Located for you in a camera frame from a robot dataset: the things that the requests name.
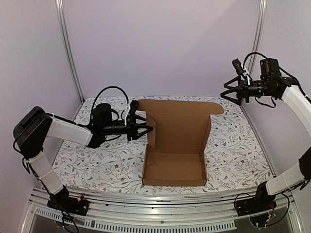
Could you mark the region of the brown cardboard box sheet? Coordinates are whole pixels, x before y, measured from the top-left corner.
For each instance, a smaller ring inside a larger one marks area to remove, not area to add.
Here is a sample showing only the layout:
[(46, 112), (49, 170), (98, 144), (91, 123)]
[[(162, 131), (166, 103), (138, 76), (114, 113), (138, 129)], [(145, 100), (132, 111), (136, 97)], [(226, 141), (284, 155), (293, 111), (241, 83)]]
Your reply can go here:
[(144, 186), (205, 186), (205, 148), (211, 116), (224, 109), (213, 102), (139, 100), (145, 112), (147, 145), (142, 172)]

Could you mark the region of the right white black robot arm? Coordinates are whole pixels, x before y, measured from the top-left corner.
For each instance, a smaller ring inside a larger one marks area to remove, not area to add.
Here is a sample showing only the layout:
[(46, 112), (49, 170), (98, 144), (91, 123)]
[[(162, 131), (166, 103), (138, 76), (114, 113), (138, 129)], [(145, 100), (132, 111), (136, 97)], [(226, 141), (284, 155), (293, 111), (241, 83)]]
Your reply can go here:
[[(221, 97), (237, 105), (248, 103), (250, 98), (270, 97), (273, 101), (280, 100), (288, 107), (294, 124), (286, 122), (285, 133), (289, 128), (299, 125), (306, 135), (311, 134), (311, 99), (303, 91), (298, 79), (285, 71), (277, 59), (263, 58), (260, 64), (260, 78), (252, 79), (244, 65), (235, 59), (232, 65), (237, 76), (224, 84), (225, 91)], [(311, 180), (311, 150), (307, 149), (298, 161), (289, 169), (260, 184), (257, 187), (251, 207), (261, 212), (275, 196), (299, 187), (303, 189)]]

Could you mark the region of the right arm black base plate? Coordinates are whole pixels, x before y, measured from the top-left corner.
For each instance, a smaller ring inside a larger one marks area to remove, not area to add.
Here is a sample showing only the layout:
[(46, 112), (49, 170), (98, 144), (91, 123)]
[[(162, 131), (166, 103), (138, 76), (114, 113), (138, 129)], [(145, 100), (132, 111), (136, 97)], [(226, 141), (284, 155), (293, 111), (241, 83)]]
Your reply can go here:
[(254, 198), (247, 198), (234, 201), (234, 207), (238, 216), (246, 216), (268, 211), (270, 209), (276, 208), (277, 205), (275, 200), (269, 203), (258, 203)]

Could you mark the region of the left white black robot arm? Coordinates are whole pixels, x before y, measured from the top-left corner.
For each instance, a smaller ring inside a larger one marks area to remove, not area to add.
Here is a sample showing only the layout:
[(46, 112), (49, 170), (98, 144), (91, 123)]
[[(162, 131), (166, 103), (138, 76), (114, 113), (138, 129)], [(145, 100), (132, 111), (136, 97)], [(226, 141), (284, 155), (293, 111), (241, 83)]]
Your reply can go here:
[(67, 211), (72, 207), (72, 200), (44, 154), (46, 138), (58, 138), (92, 149), (101, 146), (111, 135), (125, 134), (129, 141), (137, 140), (153, 130), (146, 118), (136, 114), (137, 109), (138, 102), (133, 101), (125, 119), (113, 119), (117, 111), (110, 104), (101, 103), (91, 110), (90, 122), (81, 125), (36, 106), (14, 127), (13, 148), (23, 156), (27, 163), (25, 168), (42, 182), (54, 204)]

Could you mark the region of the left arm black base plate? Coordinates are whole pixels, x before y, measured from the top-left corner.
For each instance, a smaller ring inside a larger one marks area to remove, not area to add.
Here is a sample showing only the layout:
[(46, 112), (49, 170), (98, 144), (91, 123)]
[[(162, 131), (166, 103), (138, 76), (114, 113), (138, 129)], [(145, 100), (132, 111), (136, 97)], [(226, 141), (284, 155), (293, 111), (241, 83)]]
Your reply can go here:
[(86, 216), (90, 202), (84, 198), (57, 197), (49, 199), (47, 206), (60, 211), (67, 211), (70, 214)]

